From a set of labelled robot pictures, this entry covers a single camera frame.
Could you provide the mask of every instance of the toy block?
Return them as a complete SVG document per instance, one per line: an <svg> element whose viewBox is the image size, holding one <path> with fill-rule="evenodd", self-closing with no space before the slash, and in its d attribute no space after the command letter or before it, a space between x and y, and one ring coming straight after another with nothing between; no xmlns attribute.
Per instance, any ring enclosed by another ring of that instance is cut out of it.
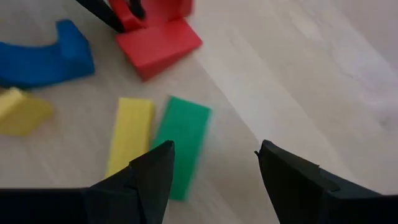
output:
<svg viewBox="0 0 398 224"><path fill-rule="evenodd" d="M151 100L119 99L106 177L119 172L149 150L153 117Z"/></svg>
<svg viewBox="0 0 398 224"><path fill-rule="evenodd" d="M146 23L138 19L129 9L125 0L109 0L109 5L119 17L125 32L146 27Z"/></svg>
<svg viewBox="0 0 398 224"><path fill-rule="evenodd" d="M161 26L187 17L193 11L193 0L141 0L140 7L146 15L145 19L141 20L131 12L132 7L137 7L136 4L140 3L137 1L135 0L135 5L129 6L125 0L109 0L111 8L123 23L125 32Z"/></svg>
<svg viewBox="0 0 398 224"><path fill-rule="evenodd" d="M53 113L44 100L11 88L0 94L0 134L28 135Z"/></svg>
<svg viewBox="0 0 398 224"><path fill-rule="evenodd" d="M166 140L175 143L171 199L181 201L187 199L210 114L211 110L207 107L174 96L169 100L154 146Z"/></svg>
<svg viewBox="0 0 398 224"><path fill-rule="evenodd" d="M42 47L0 42L0 86L35 88L94 73L90 45L72 21L57 22L58 41Z"/></svg>
<svg viewBox="0 0 398 224"><path fill-rule="evenodd" d="M143 81L154 77L202 44L184 20L119 34L116 40Z"/></svg>

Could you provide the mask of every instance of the yellow wedge block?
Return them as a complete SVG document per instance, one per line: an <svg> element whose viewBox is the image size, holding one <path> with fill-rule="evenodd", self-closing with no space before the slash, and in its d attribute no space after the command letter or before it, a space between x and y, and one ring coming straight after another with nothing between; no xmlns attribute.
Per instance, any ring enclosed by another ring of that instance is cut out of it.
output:
<svg viewBox="0 0 398 224"><path fill-rule="evenodd" d="M53 113L50 103L11 88L0 93L0 134L28 135Z"/></svg>
<svg viewBox="0 0 398 224"><path fill-rule="evenodd" d="M149 150L155 106L151 100L120 98L105 178Z"/></svg>

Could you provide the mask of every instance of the wooden floor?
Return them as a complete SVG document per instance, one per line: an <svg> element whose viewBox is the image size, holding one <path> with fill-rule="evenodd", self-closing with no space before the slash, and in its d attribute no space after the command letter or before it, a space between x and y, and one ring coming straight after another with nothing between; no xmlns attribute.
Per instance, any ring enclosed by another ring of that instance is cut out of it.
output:
<svg viewBox="0 0 398 224"><path fill-rule="evenodd" d="M398 194L398 76L326 0L201 0L194 54L142 83L115 33L75 1L0 7L0 41L41 45L69 18L96 75L34 91L56 115L26 138L0 136L0 187L89 186L104 177L120 96L168 95L213 109L190 200L165 223L278 223L253 151L268 139L382 194Z"/></svg>

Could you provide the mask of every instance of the blue block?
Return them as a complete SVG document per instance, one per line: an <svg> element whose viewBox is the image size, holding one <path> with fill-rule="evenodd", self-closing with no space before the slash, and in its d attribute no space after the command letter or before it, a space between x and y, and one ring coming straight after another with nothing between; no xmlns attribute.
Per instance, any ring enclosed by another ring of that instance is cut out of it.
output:
<svg viewBox="0 0 398 224"><path fill-rule="evenodd" d="M70 20L57 22L58 41L24 47L0 42L0 86L35 88L94 74L90 45Z"/></svg>

